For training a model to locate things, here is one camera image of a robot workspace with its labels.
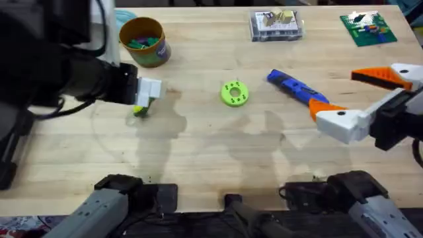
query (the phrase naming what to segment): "circuit board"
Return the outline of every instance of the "circuit board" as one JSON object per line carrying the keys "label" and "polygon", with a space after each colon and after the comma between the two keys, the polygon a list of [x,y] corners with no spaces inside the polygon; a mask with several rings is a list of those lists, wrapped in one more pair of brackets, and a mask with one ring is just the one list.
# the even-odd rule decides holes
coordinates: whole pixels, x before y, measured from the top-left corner
{"label": "circuit board", "polygon": [[397,38],[377,11],[340,16],[357,46],[396,42]]}

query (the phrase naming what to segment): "wooden table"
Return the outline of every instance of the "wooden table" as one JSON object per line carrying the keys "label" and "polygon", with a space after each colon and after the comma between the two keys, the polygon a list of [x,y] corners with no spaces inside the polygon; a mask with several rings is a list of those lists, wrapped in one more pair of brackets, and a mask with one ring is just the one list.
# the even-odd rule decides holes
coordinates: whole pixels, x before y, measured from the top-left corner
{"label": "wooden table", "polygon": [[[128,9],[163,25],[172,56],[139,75],[167,82],[167,93],[138,120],[130,106],[97,102],[82,112],[35,125],[12,189],[0,192],[0,216],[69,214],[110,173],[179,185],[179,211],[222,208],[228,192],[251,206],[285,208],[277,188],[362,169],[400,207],[423,206],[423,170],[410,140],[388,152],[374,140],[344,145],[316,130],[308,108],[265,81],[282,70],[334,104],[366,108],[385,93],[349,80],[353,69],[423,63],[423,51],[396,6],[296,7],[306,36],[251,42],[249,8]],[[358,48],[340,15],[378,10],[398,42]],[[136,64],[121,49],[122,61]],[[226,81],[247,84],[250,99],[230,108]],[[75,102],[67,103],[68,107]]]}

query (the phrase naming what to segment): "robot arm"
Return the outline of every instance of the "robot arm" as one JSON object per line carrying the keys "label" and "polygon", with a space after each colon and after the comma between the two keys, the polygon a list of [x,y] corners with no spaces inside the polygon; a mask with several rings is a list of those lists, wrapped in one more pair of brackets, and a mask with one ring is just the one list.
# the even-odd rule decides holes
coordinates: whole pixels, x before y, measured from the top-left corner
{"label": "robot arm", "polygon": [[282,190],[290,209],[346,213],[370,237],[423,237],[388,192],[364,171],[332,175],[326,182],[289,182]]}
{"label": "robot arm", "polygon": [[127,175],[108,175],[94,192],[45,238],[120,237],[131,222],[177,207],[175,184],[144,184]]}
{"label": "robot arm", "polygon": [[388,150],[410,136],[423,139],[423,66],[394,63],[359,69],[352,79],[393,90],[366,110],[336,108],[314,100],[310,111],[320,131],[344,143],[370,135],[375,146]]}

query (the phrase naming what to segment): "green ring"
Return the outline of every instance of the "green ring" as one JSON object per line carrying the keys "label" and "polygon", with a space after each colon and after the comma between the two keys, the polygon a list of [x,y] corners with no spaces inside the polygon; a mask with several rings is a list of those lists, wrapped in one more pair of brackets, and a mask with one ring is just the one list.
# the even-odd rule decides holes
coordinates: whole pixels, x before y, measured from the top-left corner
{"label": "green ring", "polygon": [[[231,95],[232,89],[238,89],[239,96],[233,97]],[[230,81],[222,86],[222,90],[220,90],[220,97],[228,106],[242,106],[249,99],[249,90],[247,89],[247,86],[240,81]]]}

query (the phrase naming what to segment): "small green object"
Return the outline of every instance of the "small green object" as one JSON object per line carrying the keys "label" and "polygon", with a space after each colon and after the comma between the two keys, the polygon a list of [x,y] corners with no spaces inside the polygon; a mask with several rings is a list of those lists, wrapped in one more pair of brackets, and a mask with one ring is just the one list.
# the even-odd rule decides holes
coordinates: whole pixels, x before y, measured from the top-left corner
{"label": "small green object", "polygon": [[137,45],[137,44],[133,44],[133,43],[129,43],[128,44],[129,47],[134,48],[134,49],[140,49],[141,46]]}
{"label": "small green object", "polygon": [[240,81],[230,81],[222,86],[220,97],[228,106],[242,106],[249,99],[249,90]]}
{"label": "small green object", "polygon": [[152,45],[156,44],[158,41],[159,41],[159,39],[158,38],[154,38],[154,37],[149,37],[147,39],[147,42],[148,42],[149,46],[152,46]]}
{"label": "small green object", "polygon": [[[362,17],[359,22],[355,22],[357,17]],[[340,16],[351,37],[357,46],[370,46],[380,43],[396,42],[397,38],[392,31],[386,30],[383,33],[384,40],[380,41],[378,34],[367,31],[357,31],[357,29],[364,28],[364,26],[377,26],[380,28],[389,29],[383,17],[377,11],[370,11],[365,13],[353,13],[350,15]]]}
{"label": "small green object", "polygon": [[139,116],[140,118],[145,118],[147,116],[148,110],[150,109],[151,103],[154,101],[154,98],[150,98],[148,106],[134,106],[132,111],[134,116]]}

